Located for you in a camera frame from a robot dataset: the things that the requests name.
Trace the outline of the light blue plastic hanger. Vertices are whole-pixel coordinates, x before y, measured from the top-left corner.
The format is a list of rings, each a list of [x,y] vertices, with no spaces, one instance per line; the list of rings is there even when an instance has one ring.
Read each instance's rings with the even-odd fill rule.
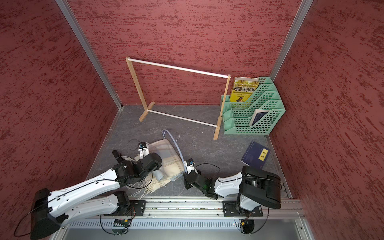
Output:
[[[184,172],[186,173],[186,172],[187,172],[187,167],[186,167],[186,164],[185,164],[184,156],[183,156],[183,154],[182,154],[182,152],[181,152],[181,150],[180,150],[180,147],[179,147],[179,145],[178,145],[178,143],[177,143],[177,140],[173,137],[173,135],[172,135],[167,129],[163,129],[163,130],[162,130],[162,135],[163,135],[163,138],[164,138],[164,139],[167,138],[166,135],[169,135],[169,137],[170,137],[171,140],[173,141],[175,147],[177,148],[177,151],[178,151],[178,153],[179,153],[179,156],[180,156],[180,158],[181,158],[181,160],[182,160],[183,167],[184,167]]]

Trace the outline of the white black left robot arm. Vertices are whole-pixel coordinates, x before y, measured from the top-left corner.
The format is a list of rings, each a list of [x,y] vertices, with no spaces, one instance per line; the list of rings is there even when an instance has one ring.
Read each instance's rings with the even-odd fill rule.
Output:
[[[106,172],[77,185],[35,194],[31,213],[32,240],[40,240],[76,220],[96,215],[124,216],[133,213],[133,207],[122,187],[132,188],[162,165],[162,158],[149,153],[138,161],[128,161],[116,150],[118,164]]]

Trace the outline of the blue beige plaid scarf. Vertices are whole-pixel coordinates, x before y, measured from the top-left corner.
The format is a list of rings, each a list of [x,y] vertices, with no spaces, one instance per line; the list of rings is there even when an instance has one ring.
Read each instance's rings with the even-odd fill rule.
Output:
[[[141,199],[148,194],[177,180],[185,172],[184,164],[169,140],[163,139],[148,145],[150,153],[156,153],[162,158],[162,166],[149,174],[141,183],[134,184],[134,188],[125,188],[127,195]]]

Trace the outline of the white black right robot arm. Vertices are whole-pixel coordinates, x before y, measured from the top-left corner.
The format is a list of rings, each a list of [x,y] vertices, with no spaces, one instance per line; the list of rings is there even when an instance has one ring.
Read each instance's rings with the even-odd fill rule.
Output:
[[[183,177],[186,189],[194,187],[207,198],[236,195],[235,209],[240,215],[250,214],[259,206],[281,208],[281,178],[267,171],[244,166],[236,175],[209,179],[193,169],[183,173]]]

